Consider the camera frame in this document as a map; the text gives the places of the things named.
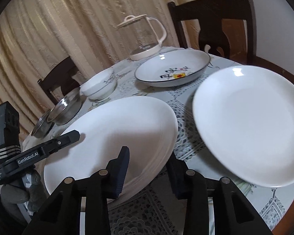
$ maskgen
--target round table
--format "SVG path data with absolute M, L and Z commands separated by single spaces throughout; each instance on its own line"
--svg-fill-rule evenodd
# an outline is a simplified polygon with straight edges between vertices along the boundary
M 177 48 L 163 47 L 158 53 L 165 53 Z M 211 55 L 211 65 L 196 81 L 172 88 L 154 88 L 143 85 L 135 80 L 134 71 L 147 59 L 140 61 L 123 60 L 112 66 L 116 73 L 118 86 L 115 91 L 101 102 L 91 102 L 86 99 L 77 115 L 67 124 L 54 126 L 46 137 L 36 139 L 28 136 L 23 142 L 23 149 L 27 150 L 45 142 L 61 133 L 74 121 L 88 111 L 95 109 L 112 100 L 128 96 L 151 96 L 163 100 L 174 110 L 179 133 L 174 148 L 177 158 L 187 162 L 190 169 L 200 172 L 204 177 L 219 180 L 222 176 L 230 177 L 244 193 L 254 208 L 259 212 L 268 227 L 272 230 L 281 220 L 294 200 L 294 184 L 272 189 L 255 186 L 245 182 L 228 171 L 207 149 L 200 138 L 192 117 L 192 98 L 201 82 L 216 70 L 229 66 L 240 65 Z M 45 161 L 36 165 L 36 169 L 43 178 Z M 109 210 L 112 234 L 138 234 L 137 226 L 141 226 L 148 234 L 182 234 L 186 212 L 186 200 L 177 200 L 171 191 L 166 169 L 142 191 L 127 202 Z M 214 234 L 212 202 L 209 202 L 210 234 Z

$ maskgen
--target teapot lid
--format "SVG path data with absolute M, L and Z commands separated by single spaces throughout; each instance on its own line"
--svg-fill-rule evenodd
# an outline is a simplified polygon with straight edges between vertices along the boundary
M 133 16 L 133 15 L 127 16 L 127 17 L 124 18 L 124 20 L 123 20 L 123 22 L 121 24 L 117 25 L 117 28 L 128 26 L 128 25 L 130 25 L 132 23 L 135 23 L 135 22 L 141 20 L 142 18 L 144 18 L 146 16 L 147 16 L 147 14 L 142 14 L 142 15 L 139 15 L 139 16 Z

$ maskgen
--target black strap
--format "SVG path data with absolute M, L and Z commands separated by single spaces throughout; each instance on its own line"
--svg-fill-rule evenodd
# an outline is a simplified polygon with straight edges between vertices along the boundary
M 21 235 L 25 226 L 18 223 L 5 210 L 0 196 L 0 235 Z

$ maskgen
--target curtain fold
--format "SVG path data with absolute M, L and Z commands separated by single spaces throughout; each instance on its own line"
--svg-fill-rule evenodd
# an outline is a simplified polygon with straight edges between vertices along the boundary
M 164 46 L 178 46 L 167 3 L 191 0 L 12 0 L 0 15 L 0 104 L 9 101 L 20 113 L 21 138 L 54 105 L 37 81 L 70 56 L 82 84 L 128 57 L 126 39 L 116 26 L 128 15 L 158 18 L 168 32 Z M 184 24 L 196 48 L 198 23 Z M 57 89 L 53 93 L 61 99 Z

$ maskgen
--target white plate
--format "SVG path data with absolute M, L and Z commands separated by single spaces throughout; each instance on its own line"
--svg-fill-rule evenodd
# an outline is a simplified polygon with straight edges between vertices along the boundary
M 210 62 L 210 56 L 200 50 L 180 49 L 164 53 L 144 62 L 135 77 L 146 85 L 172 87 L 197 79 Z
M 245 181 L 294 182 L 294 85 L 256 66 L 209 76 L 193 100 L 197 129 L 214 156 Z
M 66 177 L 87 178 L 130 149 L 130 162 L 119 204 L 143 189 L 169 159 L 177 138 L 177 119 L 165 102 L 134 96 L 106 103 L 86 113 L 63 133 L 77 130 L 77 143 L 52 154 L 46 161 L 44 180 L 51 194 Z

